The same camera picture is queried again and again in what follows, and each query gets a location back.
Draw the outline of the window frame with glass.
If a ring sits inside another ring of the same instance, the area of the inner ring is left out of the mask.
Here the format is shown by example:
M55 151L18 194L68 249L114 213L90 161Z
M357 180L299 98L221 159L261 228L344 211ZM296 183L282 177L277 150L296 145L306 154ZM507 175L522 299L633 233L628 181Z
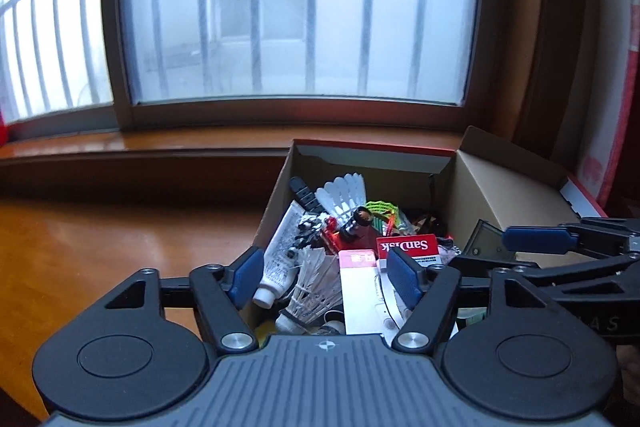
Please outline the window frame with glass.
M15 140L209 124L458 131L489 108L499 0L1 0Z

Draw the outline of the white tube with black print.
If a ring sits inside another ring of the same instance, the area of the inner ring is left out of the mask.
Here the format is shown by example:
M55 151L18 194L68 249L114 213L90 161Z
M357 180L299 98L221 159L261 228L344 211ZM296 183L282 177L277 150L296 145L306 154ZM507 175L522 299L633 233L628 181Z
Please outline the white tube with black print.
M291 253L304 208L291 202L264 252L264 273L253 296L253 303L270 309L288 291L296 277L296 251Z

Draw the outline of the green yellow toy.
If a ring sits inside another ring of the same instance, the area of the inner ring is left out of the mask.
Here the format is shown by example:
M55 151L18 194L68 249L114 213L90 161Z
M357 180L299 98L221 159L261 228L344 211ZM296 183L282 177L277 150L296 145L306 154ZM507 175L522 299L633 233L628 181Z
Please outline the green yellow toy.
M398 231L399 209L390 202L376 200L364 205L372 216L372 227L382 236L391 236Z

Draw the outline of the black plastic comb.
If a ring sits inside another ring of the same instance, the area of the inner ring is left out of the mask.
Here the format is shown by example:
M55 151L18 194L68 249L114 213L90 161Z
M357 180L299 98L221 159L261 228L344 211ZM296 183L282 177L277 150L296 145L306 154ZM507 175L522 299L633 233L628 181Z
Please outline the black plastic comb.
M324 211L316 195L314 195L314 192L311 191L302 178L299 178L299 176L291 176L288 180L288 186L293 192L296 202L298 202L306 212L320 215L320 213Z

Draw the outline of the red cardboard shoe box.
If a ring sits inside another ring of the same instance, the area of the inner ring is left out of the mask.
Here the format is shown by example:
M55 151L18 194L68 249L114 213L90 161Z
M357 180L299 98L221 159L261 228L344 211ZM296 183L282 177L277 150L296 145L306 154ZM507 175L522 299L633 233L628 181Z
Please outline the red cardboard shoe box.
M265 247L292 202L290 180L319 188L359 173L372 202L388 202L406 216L431 215L445 223L462 248L477 222L554 227L603 210L562 168L476 128L457 150L437 147L297 139L286 156L254 243Z

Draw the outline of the white badminton shuttlecock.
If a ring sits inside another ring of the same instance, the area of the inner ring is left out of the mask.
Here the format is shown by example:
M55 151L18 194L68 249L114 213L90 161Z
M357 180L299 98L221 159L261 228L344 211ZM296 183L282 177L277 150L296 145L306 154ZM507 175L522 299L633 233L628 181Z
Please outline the white badminton shuttlecock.
M326 213L339 225L346 225L354 212L367 202L366 186L360 173L346 173L326 182L314 192Z

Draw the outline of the red sandisk card package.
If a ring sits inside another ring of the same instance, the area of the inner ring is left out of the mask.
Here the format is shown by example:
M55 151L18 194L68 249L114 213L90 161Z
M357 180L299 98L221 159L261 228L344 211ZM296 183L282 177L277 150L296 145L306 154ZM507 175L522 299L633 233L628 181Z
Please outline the red sandisk card package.
M386 259L395 248L401 249L424 267L442 264L437 239L433 234L386 236L376 239L378 259Z

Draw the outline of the white pink labelled package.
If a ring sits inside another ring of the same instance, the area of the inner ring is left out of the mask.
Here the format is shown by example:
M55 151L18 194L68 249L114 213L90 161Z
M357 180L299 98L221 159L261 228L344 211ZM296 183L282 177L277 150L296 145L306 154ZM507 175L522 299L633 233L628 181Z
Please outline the white pink labelled package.
M374 252L340 251L338 262L346 334L380 335L390 345L398 327L386 306Z

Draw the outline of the red box left side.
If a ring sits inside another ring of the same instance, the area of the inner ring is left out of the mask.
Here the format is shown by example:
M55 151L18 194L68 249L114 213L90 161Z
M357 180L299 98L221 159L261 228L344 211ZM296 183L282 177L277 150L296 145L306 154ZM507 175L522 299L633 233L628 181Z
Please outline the red box left side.
M3 115L0 115L0 147L4 147L11 141L11 128L4 119Z

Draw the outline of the small dark cylinder lens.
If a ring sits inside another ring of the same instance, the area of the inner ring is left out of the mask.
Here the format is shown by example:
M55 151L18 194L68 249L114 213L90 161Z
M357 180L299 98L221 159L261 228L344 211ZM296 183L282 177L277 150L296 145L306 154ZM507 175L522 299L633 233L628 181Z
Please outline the small dark cylinder lens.
M340 236L345 242L352 243L363 239L372 225L372 213L366 207L359 206L340 228Z

